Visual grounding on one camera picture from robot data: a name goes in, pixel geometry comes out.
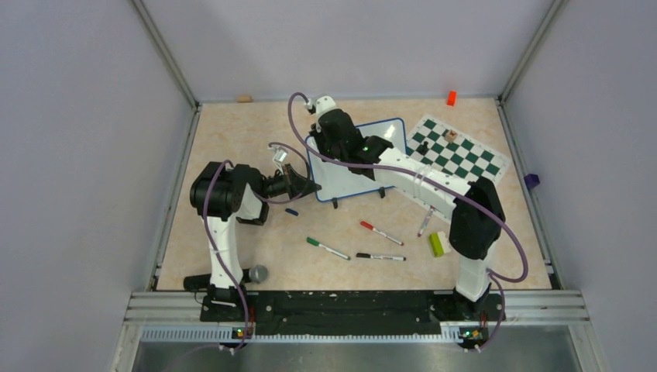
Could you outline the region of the blue framed whiteboard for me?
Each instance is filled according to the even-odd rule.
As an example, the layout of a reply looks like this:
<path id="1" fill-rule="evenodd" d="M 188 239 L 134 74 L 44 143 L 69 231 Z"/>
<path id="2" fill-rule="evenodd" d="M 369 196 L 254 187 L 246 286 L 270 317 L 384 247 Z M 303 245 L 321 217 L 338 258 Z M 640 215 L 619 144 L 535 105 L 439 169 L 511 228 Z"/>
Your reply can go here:
<path id="1" fill-rule="evenodd" d="M 405 151 L 406 130 L 402 118 L 391 118 L 356 126 L 363 136 L 379 136 L 390 141 L 395 148 Z M 315 192 L 319 202 L 337 202 L 342 198 L 378 193 L 392 185 L 372 181 L 368 177 L 352 173 L 346 167 L 325 162 L 307 151 L 313 181 L 321 186 Z"/>

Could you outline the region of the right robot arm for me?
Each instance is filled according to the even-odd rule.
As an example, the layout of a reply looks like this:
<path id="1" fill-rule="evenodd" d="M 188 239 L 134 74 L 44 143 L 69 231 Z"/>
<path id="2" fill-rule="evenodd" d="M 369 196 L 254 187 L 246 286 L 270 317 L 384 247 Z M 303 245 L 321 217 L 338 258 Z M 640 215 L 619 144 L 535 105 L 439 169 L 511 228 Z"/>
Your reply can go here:
<path id="1" fill-rule="evenodd" d="M 454 298 L 456 313 L 475 319 L 490 290 L 489 251 L 501 234 L 504 211 L 494 183 L 449 175 L 413 159 L 380 136 L 364 136 L 340 108 L 315 110 L 310 135 L 323 160 L 381 184 L 391 185 L 442 213 L 449 243 L 459 254 Z"/>

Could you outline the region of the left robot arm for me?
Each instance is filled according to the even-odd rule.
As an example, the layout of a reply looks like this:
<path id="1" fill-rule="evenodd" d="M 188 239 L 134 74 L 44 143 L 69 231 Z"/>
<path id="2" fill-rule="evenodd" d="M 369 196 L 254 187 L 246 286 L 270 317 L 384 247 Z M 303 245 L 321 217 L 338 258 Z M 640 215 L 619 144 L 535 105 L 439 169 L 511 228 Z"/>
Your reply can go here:
<path id="1" fill-rule="evenodd" d="M 239 264 L 236 225 L 262 226 L 267 221 L 270 199 L 281 195 L 303 198 L 321 189 L 320 184 L 299 174 L 290 164 L 266 177 L 246 164 L 208 163 L 192 183 L 190 203 L 208 237 L 211 272 L 186 277 L 184 289 L 205 290 L 226 318 L 243 318 L 249 307 L 243 295 L 248 271 Z"/>

